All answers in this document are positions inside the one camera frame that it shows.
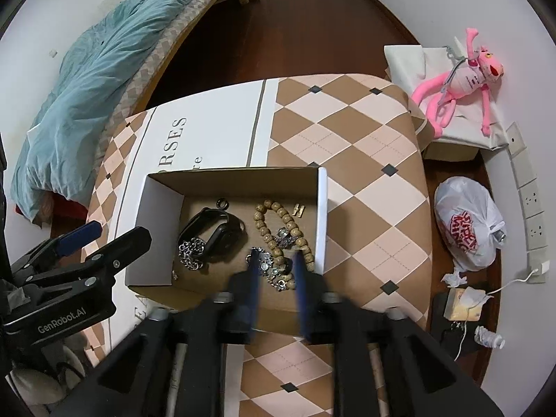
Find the black smart band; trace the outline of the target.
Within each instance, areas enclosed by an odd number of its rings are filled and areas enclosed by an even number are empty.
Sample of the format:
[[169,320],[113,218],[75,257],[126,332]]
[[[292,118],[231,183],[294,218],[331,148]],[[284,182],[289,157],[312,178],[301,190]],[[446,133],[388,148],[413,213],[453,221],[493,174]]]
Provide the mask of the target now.
[[244,234],[243,222],[219,208],[204,207],[180,232],[178,258],[189,270],[224,257]]

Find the silver charm brooch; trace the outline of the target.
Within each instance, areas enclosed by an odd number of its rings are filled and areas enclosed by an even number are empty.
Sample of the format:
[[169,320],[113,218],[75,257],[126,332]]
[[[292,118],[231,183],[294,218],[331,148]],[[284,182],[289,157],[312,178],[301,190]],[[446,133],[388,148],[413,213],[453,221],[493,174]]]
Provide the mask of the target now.
[[275,235],[277,247],[289,250],[295,244],[296,237],[286,227],[279,228]]

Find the small gold earring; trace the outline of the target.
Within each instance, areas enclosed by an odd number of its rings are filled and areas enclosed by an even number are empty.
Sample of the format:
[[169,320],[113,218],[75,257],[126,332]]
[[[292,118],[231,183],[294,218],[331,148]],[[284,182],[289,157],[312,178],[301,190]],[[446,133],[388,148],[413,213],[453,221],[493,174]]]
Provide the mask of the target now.
[[292,215],[296,216],[297,218],[301,218],[303,216],[303,212],[305,210],[305,206],[299,203],[294,205]]

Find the white cardboard box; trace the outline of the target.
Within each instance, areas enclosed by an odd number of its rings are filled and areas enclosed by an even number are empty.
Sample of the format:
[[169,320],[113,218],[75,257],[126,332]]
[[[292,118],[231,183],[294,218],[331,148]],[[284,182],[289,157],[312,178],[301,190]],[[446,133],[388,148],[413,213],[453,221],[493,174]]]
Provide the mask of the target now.
[[268,209],[265,228],[254,214],[264,202],[284,206],[307,240],[315,273],[323,274],[327,229],[327,171],[324,167],[247,167],[181,170],[147,175],[122,206],[121,224],[146,228],[150,249],[125,272],[125,285],[153,301],[185,310],[223,290],[230,276],[247,267],[254,247],[270,253],[267,240],[285,227]]

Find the black box on floor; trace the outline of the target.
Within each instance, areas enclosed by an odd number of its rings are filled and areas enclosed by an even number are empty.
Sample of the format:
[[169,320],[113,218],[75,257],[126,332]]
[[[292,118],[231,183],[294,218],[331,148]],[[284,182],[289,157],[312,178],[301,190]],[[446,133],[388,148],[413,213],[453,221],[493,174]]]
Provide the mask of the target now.
[[447,292],[436,294],[432,301],[429,317],[430,334],[453,359],[457,353],[460,356],[479,351],[481,346],[474,340],[475,329],[478,322],[466,323],[466,337],[464,337],[464,322],[450,321],[444,316],[449,294]]

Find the blue duvet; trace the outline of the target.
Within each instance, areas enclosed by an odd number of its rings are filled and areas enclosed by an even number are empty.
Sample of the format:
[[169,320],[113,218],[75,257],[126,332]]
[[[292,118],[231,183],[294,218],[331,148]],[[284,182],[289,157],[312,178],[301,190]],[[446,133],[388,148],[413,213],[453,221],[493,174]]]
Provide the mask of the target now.
[[26,219],[35,219],[48,192],[88,203],[108,120],[161,33],[190,1],[123,0],[75,41],[13,172],[10,195]]

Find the white small bottle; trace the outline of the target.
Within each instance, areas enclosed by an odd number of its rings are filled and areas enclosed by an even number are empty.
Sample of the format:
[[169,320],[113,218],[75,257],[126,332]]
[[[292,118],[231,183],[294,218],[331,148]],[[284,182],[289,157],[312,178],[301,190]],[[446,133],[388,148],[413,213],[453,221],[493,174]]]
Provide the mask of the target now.
[[498,333],[490,332],[487,328],[479,326],[474,332],[474,341],[486,348],[502,349],[505,346],[505,339]]

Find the crumpled white tissue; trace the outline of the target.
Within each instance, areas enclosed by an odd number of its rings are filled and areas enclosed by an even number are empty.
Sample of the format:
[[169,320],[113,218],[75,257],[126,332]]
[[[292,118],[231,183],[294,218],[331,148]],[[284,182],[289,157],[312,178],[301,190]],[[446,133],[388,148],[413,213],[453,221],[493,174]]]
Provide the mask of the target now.
[[482,307],[488,299],[491,299],[486,291],[466,286],[466,278],[461,277],[458,270],[445,274],[442,280],[450,288],[447,305],[451,310],[459,308],[473,310]]

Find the checkered tablecloth with text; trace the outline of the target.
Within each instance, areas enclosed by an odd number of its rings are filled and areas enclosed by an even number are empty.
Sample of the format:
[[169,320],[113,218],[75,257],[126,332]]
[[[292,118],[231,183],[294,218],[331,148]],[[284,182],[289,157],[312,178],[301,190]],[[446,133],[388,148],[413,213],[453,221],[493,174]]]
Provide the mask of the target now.
[[[316,164],[328,176],[328,283],[426,328],[432,222],[416,134],[424,119],[411,112],[401,89],[359,73],[273,78],[132,110],[109,139],[89,215],[103,235],[84,256],[135,225],[149,173]],[[333,414],[331,350],[273,332],[230,346],[224,415]]]

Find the white plastic bag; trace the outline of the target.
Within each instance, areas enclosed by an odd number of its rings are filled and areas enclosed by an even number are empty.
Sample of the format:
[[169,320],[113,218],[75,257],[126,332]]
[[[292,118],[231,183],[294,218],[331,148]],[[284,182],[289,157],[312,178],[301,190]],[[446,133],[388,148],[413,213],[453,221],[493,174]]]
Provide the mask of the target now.
[[437,226],[463,271],[479,271],[494,263],[506,241],[504,219],[489,191],[464,176],[437,186],[433,210]]

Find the bed with patterned mattress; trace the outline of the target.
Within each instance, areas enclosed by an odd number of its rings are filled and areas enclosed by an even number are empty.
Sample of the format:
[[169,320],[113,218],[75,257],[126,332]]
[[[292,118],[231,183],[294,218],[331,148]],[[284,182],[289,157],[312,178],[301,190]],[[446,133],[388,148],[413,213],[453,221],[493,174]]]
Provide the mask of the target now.
[[[109,11],[112,11],[116,5],[122,1],[123,0],[107,0],[107,5],[110,8]],[[117,126],[122,123],[125,118],[138,111],[140,100],[146,97],[149,86],[152,86],[155,83],[156,76],[158,73],[163,71],[165,62],[169,60],[172,54],[177,51],[186,36],[187,30],[194,27],[204,12],[207,11],[216,1],[217,0],[191,0],[161,33],[155,48],[129,81],[121,100],[117,104],[112,116],[106,124],[96,155],[95,182],[103,159],[106,155],[108,145],[111,138],[114,136]],[[33,126],[34,123],[32,122],[25,137],[25,141],[32,138],[32,134],[34,133]],[[53,195],[57,194],[54,192],[48,192],[45,194],[41,211],[34,220],[29,221],[41,224],[42,222],[50,219],[52,211],[49,207],[49,201]]]

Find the pink panther plush toy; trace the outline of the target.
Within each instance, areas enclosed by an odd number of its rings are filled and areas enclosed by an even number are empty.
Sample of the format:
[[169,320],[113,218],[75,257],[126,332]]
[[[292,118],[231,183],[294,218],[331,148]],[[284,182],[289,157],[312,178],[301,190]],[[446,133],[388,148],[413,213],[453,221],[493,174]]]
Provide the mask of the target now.
[[458,101],[478,91],[482,97],[481,131],[485,137],[491,134],[490,86],[501,80],[504,66],[487,47],[474,47],[478,35],[476,28],[466,28],[466,56],[458,59],[450,71],[420,83],[411,95],[419,106],[434,90],[425,116],[433,126],[435,138],[440,138],[450,124]]

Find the white wall socket strip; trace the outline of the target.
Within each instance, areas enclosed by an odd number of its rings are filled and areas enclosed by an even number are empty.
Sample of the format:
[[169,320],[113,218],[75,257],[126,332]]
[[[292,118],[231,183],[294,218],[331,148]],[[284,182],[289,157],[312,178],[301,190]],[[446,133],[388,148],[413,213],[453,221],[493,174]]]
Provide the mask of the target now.
[[547,283],[550,260],[544,208],[529,152],[516,122],[506,129],[508,152],[524,220],[528,283]]

